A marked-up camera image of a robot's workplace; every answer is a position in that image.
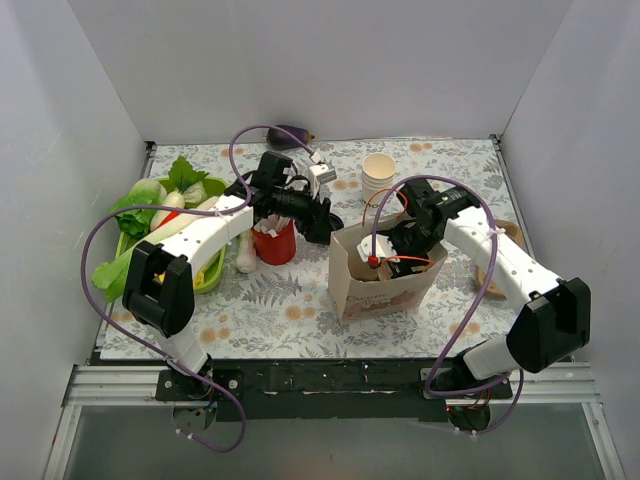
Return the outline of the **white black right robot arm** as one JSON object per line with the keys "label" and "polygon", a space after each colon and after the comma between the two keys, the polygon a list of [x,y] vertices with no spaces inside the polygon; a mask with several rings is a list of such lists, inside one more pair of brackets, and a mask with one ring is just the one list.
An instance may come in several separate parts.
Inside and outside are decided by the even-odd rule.
{"label": "white black right robot arm", "polygon": [[475,192],[458,182],[439,192],[425,176],[406,179],[399,192],[414,224],[408,233],[392,235],[396,251],[419,257],[440,241],[452,244],[485,274],[477,296],[495,283],[516,315],[506,334],[464,350],[450,368],[438,359],[425,381],[429,395],[475,397],[515,370],[539,373],[589,343],[588,285],[534,260],[498,228]]}

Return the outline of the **brown paper takeout bag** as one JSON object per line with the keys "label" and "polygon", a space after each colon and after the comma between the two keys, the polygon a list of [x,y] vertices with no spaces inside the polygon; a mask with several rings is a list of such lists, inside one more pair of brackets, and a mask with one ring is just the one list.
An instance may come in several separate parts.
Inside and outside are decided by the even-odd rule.
{"label": "brown paper takeout bag", "polygon": [[370,224],[358,223],[331,234],[328,289],[336,316],[343,325],[404,312],[419,306],[447,259],[436,244],[428,258],[400,256],[397,273],[380,281],[378,268],[360,259],[356,245],[371,235]]}

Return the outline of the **white paper coffee cup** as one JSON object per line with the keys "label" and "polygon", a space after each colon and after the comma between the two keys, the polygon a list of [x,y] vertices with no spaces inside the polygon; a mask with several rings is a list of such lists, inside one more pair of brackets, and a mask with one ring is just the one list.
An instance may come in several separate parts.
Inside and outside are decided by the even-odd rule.
{"label": "white paper coffee cup", "polygon": [[399,261],[397,259],[384,259],[378,268],[378,277],[380,281],[389,281],[394,278],[397,273]]}

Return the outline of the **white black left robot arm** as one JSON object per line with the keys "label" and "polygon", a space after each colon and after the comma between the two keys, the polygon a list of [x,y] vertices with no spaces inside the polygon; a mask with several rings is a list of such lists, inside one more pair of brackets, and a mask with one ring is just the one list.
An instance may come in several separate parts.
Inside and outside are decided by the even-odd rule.
{"label": "white black left robot arm", "polygon": [[262,155],[258,168],[238,175],[205,215],[174,229],[164,240],[142,241],[132,250],[122,303],[154,334],[160,354],[180,372],[178,387],[193,400],[205,398],[213,386],[209,361],[190,324],[195,309],[193,281],[229,241],[253,228],[255,222],[279,215],[294,221],[314,244],[326,245],[343,223],[321,198],[322,185],[334,181],[335,168],[311,156],[304,187],[296,190],[289,175],[290,158],[277,152]]}

